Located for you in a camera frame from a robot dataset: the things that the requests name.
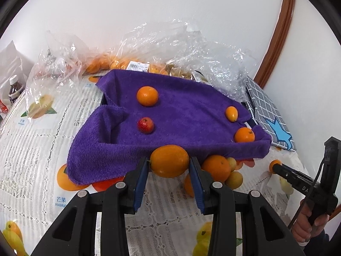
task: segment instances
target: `barcode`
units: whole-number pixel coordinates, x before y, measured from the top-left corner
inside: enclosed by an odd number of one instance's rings
[[[130,68],[133,68],[133,69],[136,69],[136,68],[138,68],[138,67],[139,67],[138,64],[131,64],[131,65],[130,65]]]

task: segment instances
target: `blue gripper pad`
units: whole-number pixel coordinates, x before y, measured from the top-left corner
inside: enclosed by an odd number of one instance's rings
[[[201,213],[204,213],[205,210],[205,203],[204,203],[204,190],[201,186],[200,178],[197,172],[197,169],[195,168],[194,162],[192,158],[190,159],[190,165],[188,168],[191,183],[194,191],[195,201],[197,203],[197,206]]]
[[[149,160],[145,160],[143,166],[141,168],[141,172],[139,175],[139,179],[137,180],[136,188],[134,191],[134,210],[137,210],[141,207],[144,188],[146,187],[146,182],[149,173]]]

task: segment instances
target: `small red apple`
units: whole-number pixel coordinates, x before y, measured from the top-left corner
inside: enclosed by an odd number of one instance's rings
[[[143,117],[138,121],[137,128],[144,134],[150,134],[154,130],[154,122],[149,117]]]

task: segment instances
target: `bottle cap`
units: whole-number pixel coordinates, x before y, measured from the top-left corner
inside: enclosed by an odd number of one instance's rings
[[[18,76],[14,75],[10,78],[10,84],[13,85],[18,81]]]

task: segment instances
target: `finger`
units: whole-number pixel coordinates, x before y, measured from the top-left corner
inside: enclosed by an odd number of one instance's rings
[[[311,238],[311,234],[309,232],[304,231],[298,224],[293,228],[301,238],[305,240],[309,240]]]
[[[329,220],[329,215],[324,214],[320,215],[317,219],[315,219],[314,225],[315,226],[325,226]]]
[[[306,231],[308,233],[311,232],[312,227],[311,227],[308,219],[306,218],[306,216],[304,214],[300,213],[297,217],[296,222],[304,231]]]
[[[310,210],[310,208],[308,207],[308,205],[306,203],[302,207],[301,213],[304,214],[307,217],[311,216],[311,210]]]
[[[296,231],[292,231],[292,234],[295,238],[296,241],[298,241],[299,243],[304,243],[306,241],[306,239],[302,238],[301,236],[299,236]]]

